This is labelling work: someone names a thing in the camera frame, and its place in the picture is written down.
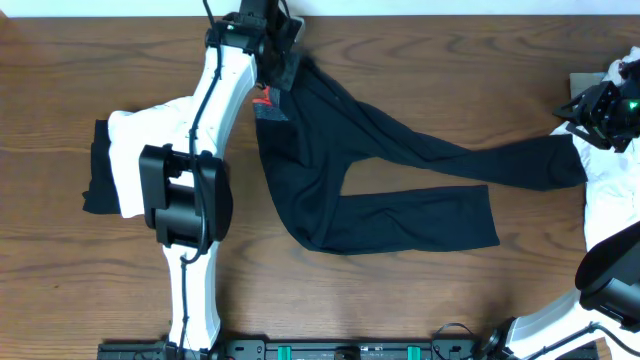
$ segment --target wooden table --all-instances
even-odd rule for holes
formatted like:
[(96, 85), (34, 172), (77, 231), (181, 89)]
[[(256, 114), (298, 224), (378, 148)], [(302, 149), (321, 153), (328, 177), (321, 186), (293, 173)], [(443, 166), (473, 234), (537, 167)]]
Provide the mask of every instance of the wooden table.
[[(633, 17), (309, 18), (306, 46), (353, 95), (416, 131), (481, 149), (549, 133), (570, 72), (638, 43)], [(0, 358), (90, 359), (105, 339), (169, 330), (168, 272), (142, 218), (82, 211), (95, 119), (193, 92), (204, 18), (23, 19), (0, 25)], [(228, 332), (272, 338), (483, 333), (573, 284), (583, 187), (490, 185), (501, 246), (340, 257), (304, 250), (271, 202), (245, 106), (229, 141), (235, 213), (221, 246)], [(345, 194), (476, 181), (382, 160)]]

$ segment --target black trousers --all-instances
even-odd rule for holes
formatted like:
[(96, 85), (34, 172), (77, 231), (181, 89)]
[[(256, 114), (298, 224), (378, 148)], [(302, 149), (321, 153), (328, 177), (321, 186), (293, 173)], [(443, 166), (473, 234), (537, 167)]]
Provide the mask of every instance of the black trousers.
[(539, 191), (586, 181), (570, 135), (470, 151), (356, 101), (310, 59), (290, 92), (272, 89), (269, 101), (254, 108), (273, 202), (309, 250), (363, 254), (499, 244), (487, 186), (340, 196), (350, 164), (370, 157)]

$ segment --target black cable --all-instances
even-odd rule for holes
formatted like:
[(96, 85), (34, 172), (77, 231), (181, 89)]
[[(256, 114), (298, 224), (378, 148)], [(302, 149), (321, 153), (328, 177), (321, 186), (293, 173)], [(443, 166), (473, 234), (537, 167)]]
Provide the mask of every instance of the black cable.
[(200, 173), (200, 168), (198, 167), (196, 158), (196, 137), (200, 118), (202, 117), (204, 109), (207, 107), (207, 103), (211, 98), (213, 89), (216, 87), (216, 84), (221, 77), (220, 72), (222, 70), (222, 44), (220, 41), (220, 37), (217, 33), (215, 20), (213, 19), (213, 15), (211, 14), (209, 3), (207, 2), (207, 0), (203, 0), (202, 2), (204, 4), (205, 10), (207, 11), (207, 17), (209, 18), (209, 23), (211, 24), (211, 31), (213, 32), (213, 36), (215, 39), (217, 39), (216, 52), (218, 56), (213, 80), (211, 81), (211, 85), (209, 85), (209, 88), (207, 89), (207, 92), (202, 99), (202, 103), (198, 108), (198, 112), (196, 113), (196, 116), (193, 119), (193, 124), (191, 125), (191, 129), (189, 130), (189, 162), (191, 166), (191, 172), (193, 173), (194, 200), (196, 203), (200, 204), (200, 236), (198, 239), (198, 249), (196, 251), (196, 254), (191, 259), (187, 259), (184, 256), (180, 257), (180, 261), (182, 262), (180, 266), (182, 269), (182, 332), (180, 333), (180, 342), (177, 349), (177, 357), (179, 359), (184, 359), (184, 339), (187, 335), (187, 323), (189, 322), (189, 313), (187, 308), (187, 265), (193, 264), (194, 262), (198, 261), (200, 256), (207, 250), (207, 246), (209, 244), (207, 236), (207, 208), (205, 206), (204, 193), (202, 191), (203, 184), (201, 182), (202, 174)]
[(213, 29), (215, 27), (215, 21), (213, 20), (213, 14), (211, 14), (211, 9), (209, 8), (209, 2), (207, 0), (202, 0), (202, 2), (204, 3), (204, 9), (207, 11), (207, 17), (209, 18), (209, 23)]
[(291, 20), (291, 14), (289, 13), (289, 6), (287, 6), (287, 0), (280, 0), (280, 1), (282, 1), (282, 6), (284, 7), (284, 13), (287, 14), (287, 18)]
[(611, 340), (613, 340), (616, 344), (618, 344), (618, 346), (620, 346), (624, 351), (628, 352), (629, 354), (633, 355), (633, 356), (637, 356), (640, 357), (640, 351), (636, 351), (633, 350), (632, 348), (630, 348), (629, 346), (627, 346), (625, 343), (622, 342), (622, 340), (620, 340), (617, 336), (615, 336), (611, 331), (609, 331), (609, 329), (605, 328), (604, 326), (601, 326), (600, 324), (596, 324), (596, 323), (590, 323), (589, 326), (585, 327), (584, 329), (578, 330), (575, 333), (565, 337), (564, 339), (556, 342), (555, 344), (547, 347), (544, 346), (542, 349), (540, 349), (539, 351), (533, 353), (532, 355), (528, 356), (525, 358), (525, 360), (535, 360), (537, 358), (539, 358), (542, 355), (545, 355), (553, 350), (556, 350), (570, 342), (572, 342), (573, 340), (576, 340), (586, 334), (590, 334), (595, 332), (596, 330), (600, 330), (603, 333), (605, 333), (605, 335), (609, 336), (611, 338)]
[[(438, 334), (440, 334), (443, 330), (445, 330), (445, 329), (447, 329), (447, 328), (450, 328), (450, 327), (461, 327), (461, 328), (463, 328), (463, 329), (467, 330), (467, 332), (468, 332), (469, 334), (471, 334), (471, 336), (472, 336), (472, 337), (475, 337), (475, 336), (476, 336), (476, 335), (473, 333), (473, 331), (469, 330), (469, 328), (468, 328), (468, 327), (464, 326), (464, 325), (463, 325), (463, 324), (461, 324), (461, 323), (447, 323), (447, 324), (442, 325), (442, 327), (441, 327), (440, 329), (438, 329), (438, 331), (436, 331), (436, 332), (433, 334), (433, 340), (435, 340), (435, 339), (436, 339), (436, 337), (438, 336)], [(442, 356), (442, 354), (440, 354), (440, 347), (439, 347), (438, 345), (436, 345), (436, 346), (434, 346), (434, 347), (433, 347), (433, 352), (434, 352), (434, 353), (436, 353), (436, 355), (438, 355), (438, 357), (440, 358), (440, 360), (449, 360), (449, 359), (445, 359), (445, 358), (444, 358), (444, 356)], [(464, 357), (464, 358), (461, 358), (460, 360), (470, 360), (470, 359), (473, 359), (473, 349), (471, 350), (471, 355), (469, 355), (469, 356), (467, 356), (467, 357)]]
[(640, 351), (630, 348), (627, 344), (623, 343), (622, 340), (620, 340), (617, 336), (613, 335), (613, 333), (609, 331), (609, 329), (605, 328), (604, 326), (601, 326), (600, 324), (594, 324), (593, 327), (605, 333), (608, 337), (611, 338), (611, 340), (613, 340), (614, 343), (618, 344), (618, 346), (620, 346), (622, 350), (628, 352), (633, 356), (640, 357)]

